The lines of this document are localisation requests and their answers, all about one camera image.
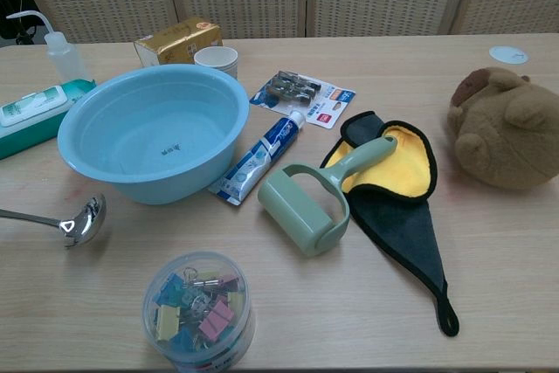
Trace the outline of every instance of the microfiber towel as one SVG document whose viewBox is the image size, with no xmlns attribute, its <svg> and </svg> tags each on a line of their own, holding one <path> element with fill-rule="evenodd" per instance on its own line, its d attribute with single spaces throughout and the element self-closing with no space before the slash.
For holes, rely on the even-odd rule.
<svg viewBox="0 0 559 373">
<path fill-rule="evenodd" d="M 459 320 L 448 300 L 448 284 L 427 203 L 437 184 L 437 164 L 429 141 L 411 124 L 384 123 L 372 111 L 345 121 L 341 133 L 322 168 L 381 135 L 397 138 L 392 155 L 346 179 L 342 189 L 355 222 L 378 247 L 429 288 L 437 302 L 440 329 L 455 336 Z"/>
</svg>

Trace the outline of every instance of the packaging card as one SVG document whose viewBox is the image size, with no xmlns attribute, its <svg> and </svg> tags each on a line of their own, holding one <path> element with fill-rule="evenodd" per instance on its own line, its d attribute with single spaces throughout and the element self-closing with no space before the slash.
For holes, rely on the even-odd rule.
<svg viewBox="0 0 559 373">
<path fill-rule="evenodd" d="M 272 83 L 272 79 L 268 80 L 256 92 L 251 98 L 251 103 L 284 115 L 289 115 L 293 110 L 296 110 L 307 117 L 308 123 L 332 128 L 342 115 L 343 110 L 355 97 L 355 92 L 303 74 L 301 77 L 321 84 L 321 90 L 316 94 L 310 105 L 305 107 L 297 102 L 278 100 L 276 97 L 266 94 L 266 86 Z"/>
</svg>

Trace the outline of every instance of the brown teddy bear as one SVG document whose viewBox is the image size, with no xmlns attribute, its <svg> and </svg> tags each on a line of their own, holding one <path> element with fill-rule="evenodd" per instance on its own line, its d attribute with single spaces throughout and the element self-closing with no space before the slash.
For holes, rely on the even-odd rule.
<svg viewBox="0 0 559 373">
<path fill-rule="evenodd" d="M 460 165 L 491 185 L 527 189 L 559 174 L 559 96 L 528 76 L 479 69 L 452 96 L 448 124 Z"/>
</svg>

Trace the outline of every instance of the blue toothpaste tube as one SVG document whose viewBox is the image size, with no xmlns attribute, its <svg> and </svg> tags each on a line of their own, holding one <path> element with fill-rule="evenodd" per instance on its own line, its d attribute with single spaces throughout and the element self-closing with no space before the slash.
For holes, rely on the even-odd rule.
<svg viewBox="0 0 559 373">
<path fill-rule="evenodd" d="M 276 122 L 235 166 L 208 190 L 231 204 L 240 205 L 259 179 L 283 155 L 305 124 L 305 115 L 292 111 Z"/>
</svg>

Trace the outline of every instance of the container lid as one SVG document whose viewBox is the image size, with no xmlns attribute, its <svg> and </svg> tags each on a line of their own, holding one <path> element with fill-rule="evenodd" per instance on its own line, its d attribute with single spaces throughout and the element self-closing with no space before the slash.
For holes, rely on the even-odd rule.
<svg viewBox="0 0 559 373">
<path fill-rule="evenodd" d="M 231 259 L 193 252 L 169 262 L 149 285 L 144 331 L 169 359 L 205 362 L 234 345 L 250 306 L 245 276 Z"/>
<path fill-rule="evenodd" d="M 307 121 L 303 113 L 295 110 L 289 113 L 289 119 L 295 121 L 295 124 L 297 124 L 298 128 L 303 127 L 303 125 L 305 125 L 305 121 Z"/>
<path fill-rule="evenodd" d="M 489 55 L 495 60 L 509 65 L 522 65 L 528 61 L 528 55 L 511 45 L 496 45 L 489 49 Z"/>
</svg>

